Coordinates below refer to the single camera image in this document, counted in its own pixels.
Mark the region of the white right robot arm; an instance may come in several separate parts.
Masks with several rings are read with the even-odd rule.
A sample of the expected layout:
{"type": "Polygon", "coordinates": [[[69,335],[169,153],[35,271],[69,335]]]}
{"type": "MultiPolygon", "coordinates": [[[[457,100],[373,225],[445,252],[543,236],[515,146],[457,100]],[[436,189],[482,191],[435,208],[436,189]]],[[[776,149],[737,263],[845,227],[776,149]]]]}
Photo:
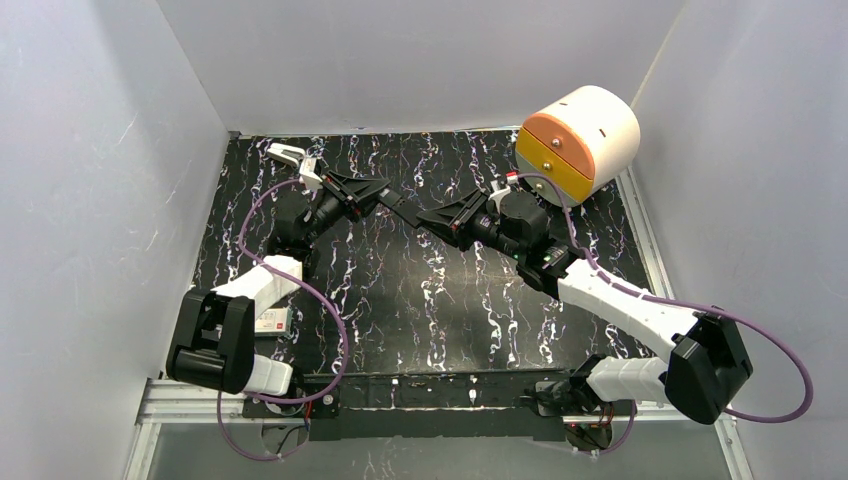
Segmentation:
{"type": "Polygon", "coordinates": [[[530,393],[542,416],[590,412],[616,401],[652,401],[711,424],[753,374],[732,320],[652,302],[648,292],[594,268],[587,254],[552,227],[548,212],[528,192],[494,200],[475,191],[416,218],[460,250],[480,243],[513,258],[528,286],[602,318],[652,351],[649,358],[590,356],[565,379],[530,393]]]}

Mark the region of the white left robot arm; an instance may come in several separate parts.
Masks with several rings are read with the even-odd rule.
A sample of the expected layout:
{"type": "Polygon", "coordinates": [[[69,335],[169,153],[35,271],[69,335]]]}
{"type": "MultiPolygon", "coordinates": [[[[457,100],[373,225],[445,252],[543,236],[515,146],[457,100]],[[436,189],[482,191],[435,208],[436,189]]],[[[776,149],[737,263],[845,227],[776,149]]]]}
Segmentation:
{"type": "Polygon", "coordinates": [[[183,297],[166,358],[167,375],[181,382],[272,403],[296,405],[295,369],[255,352],[257,319],[283,298],[303,290],[346,328],[338,309],[305,281],[315,263],[313,244],[336,222],[369,215],[387,190],[382,178],[350,178],[334,172],[312,185],[314,196],[281,195],[266,254],[256,266],[211,290],[183,297]]]}

